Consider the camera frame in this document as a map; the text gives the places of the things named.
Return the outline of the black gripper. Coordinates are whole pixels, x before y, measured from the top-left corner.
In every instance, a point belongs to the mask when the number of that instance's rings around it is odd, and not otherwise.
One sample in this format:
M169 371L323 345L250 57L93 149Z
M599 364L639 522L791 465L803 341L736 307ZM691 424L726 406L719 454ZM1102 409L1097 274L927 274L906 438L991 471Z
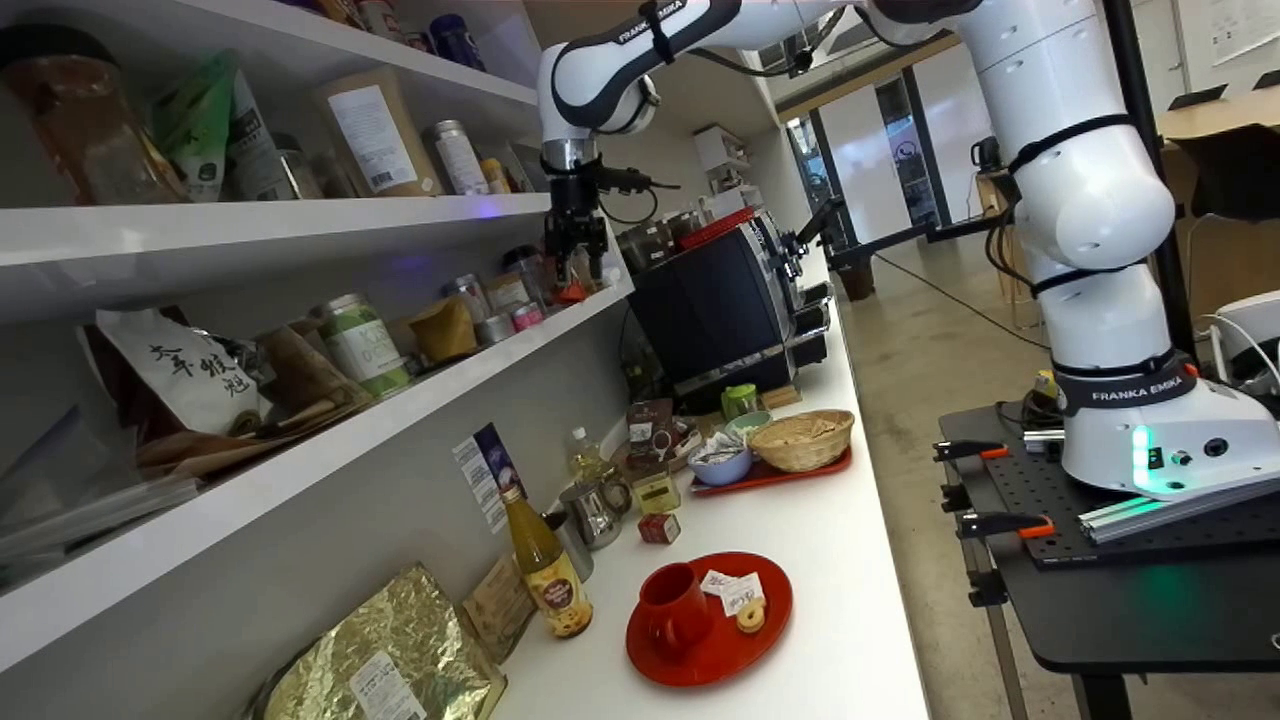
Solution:
M599 258L606 254L606 230L599 213L595 162L551 173L542 254L555 267L568 267L568 262L583 254L586 274L599 274Z

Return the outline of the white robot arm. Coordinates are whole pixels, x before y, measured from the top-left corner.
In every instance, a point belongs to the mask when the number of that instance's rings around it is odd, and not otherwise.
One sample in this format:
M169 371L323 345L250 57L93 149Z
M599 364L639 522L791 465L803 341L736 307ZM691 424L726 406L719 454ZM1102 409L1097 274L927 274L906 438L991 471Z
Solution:
M1059 468L1091 487L1180 498L1280 475L1280 421L1200 382L1169 337L1146 258L1174 224L1101 0L649 0L634 22L538 57L542 162L573 183L592 140L652 116L649 74L698 49L768 49L851 10L881 41L958 38L1009 153L1014 239L1048 319Z

